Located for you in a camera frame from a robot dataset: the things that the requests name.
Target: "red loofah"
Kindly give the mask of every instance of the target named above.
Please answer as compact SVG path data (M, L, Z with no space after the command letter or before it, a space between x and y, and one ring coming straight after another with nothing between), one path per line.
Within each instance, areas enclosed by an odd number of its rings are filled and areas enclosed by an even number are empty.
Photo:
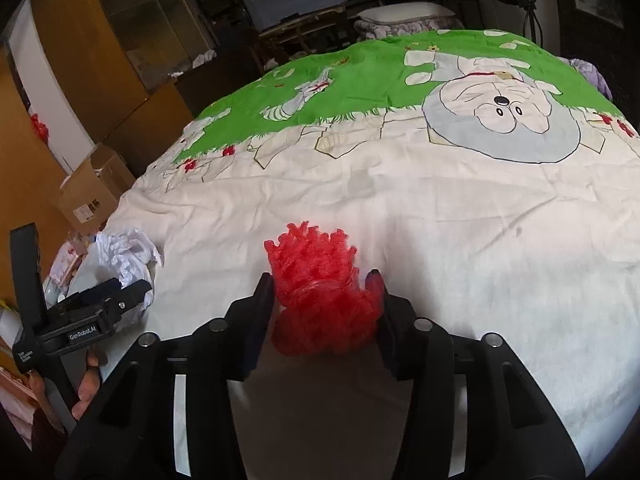
M33 114L31 116L31 124L33 125L33 129L36 132L38 138L44 142L45 144L49 143L49 129L45 123L41 123L38 114Z
M378 295L358 286L356 248L347 248L344 231L329 236L308 224L287 225L279 245L264 243L285 307L271 339L289 356L347 352L372 339L382 312Z

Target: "white wall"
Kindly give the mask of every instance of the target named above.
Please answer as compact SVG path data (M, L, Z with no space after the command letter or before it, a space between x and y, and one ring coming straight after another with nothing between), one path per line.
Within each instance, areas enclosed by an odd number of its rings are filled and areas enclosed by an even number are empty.
M482 18L486 28L500 28L516 34L522 34L522 22L525 12L519 7L510 6L496 0L479 0ZM560 54L560 23L557 0L537 0L536 15L544 33L544 48L552 54Z
M49 129L49 149L66 172L71 173L94 148L94 142L51 71L33 21L30 0L24 0L18 10L9 33L9 47L31 111Z

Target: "bolt head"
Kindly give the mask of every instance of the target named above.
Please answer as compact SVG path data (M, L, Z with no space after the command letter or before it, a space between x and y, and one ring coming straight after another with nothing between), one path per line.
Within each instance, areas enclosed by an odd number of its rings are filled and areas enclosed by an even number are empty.
M484 342L493 348L498 348L498 346L500 346L504 341L499 335L489 333L484 336Z
M209 330L212 332L224 332L227 326L226 320L223 317L215 317L209 321Z
M144 348L153 345L160 338L153 332L145 332L138 338L138 344Z
M414 321L414 328L419 332L428 332L433 328L433 323L425 317L419 317Z

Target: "wooden door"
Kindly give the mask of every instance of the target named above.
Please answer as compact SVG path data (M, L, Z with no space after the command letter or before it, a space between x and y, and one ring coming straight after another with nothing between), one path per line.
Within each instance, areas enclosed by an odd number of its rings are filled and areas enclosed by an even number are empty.
M6 53L0 47L0 298L15 304L9 232L35 222L40 265L49 272L70 225L51 200L66 177L46 145L36 137L18 95Z

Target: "purple cloth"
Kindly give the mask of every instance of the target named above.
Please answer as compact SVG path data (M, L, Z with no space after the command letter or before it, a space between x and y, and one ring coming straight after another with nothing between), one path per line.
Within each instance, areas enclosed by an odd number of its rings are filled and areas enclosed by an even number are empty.
M613 95L611 94L611 90L609 89L609 85L607 85L607 81L604 79L602 74L598 72L598 69L595 67L593 63L589 63L588 61L583 61L581 59L567 59L564 57L558 57L558 59L567 63L567 65L574 67L582 76L598 90L604 97L606 97L609 101L613 100Z

